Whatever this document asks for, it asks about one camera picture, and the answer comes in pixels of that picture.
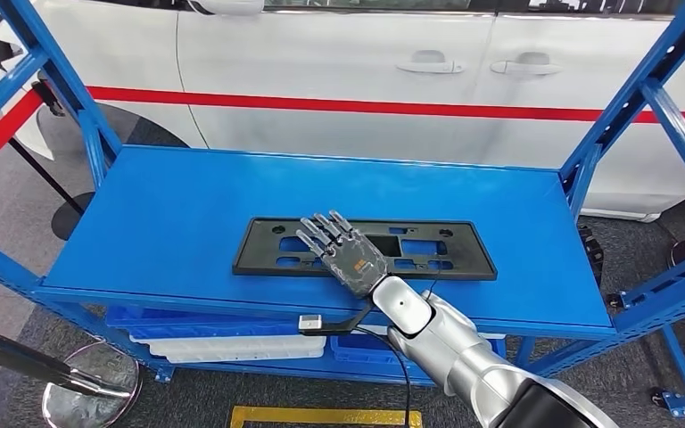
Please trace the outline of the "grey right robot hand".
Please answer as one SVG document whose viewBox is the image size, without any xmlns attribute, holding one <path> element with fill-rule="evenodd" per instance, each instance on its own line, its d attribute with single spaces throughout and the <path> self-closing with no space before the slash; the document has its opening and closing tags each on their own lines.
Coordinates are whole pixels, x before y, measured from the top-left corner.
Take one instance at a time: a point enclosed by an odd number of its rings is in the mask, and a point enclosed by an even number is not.
<svg viewBox="0 0 685 428">
<path fill-rule="evenodd" d="M 337 211 L 300 222 L 296 235 L 357 298 L 366 298 L 388 276 L 385 256 Z"/>
</svg>

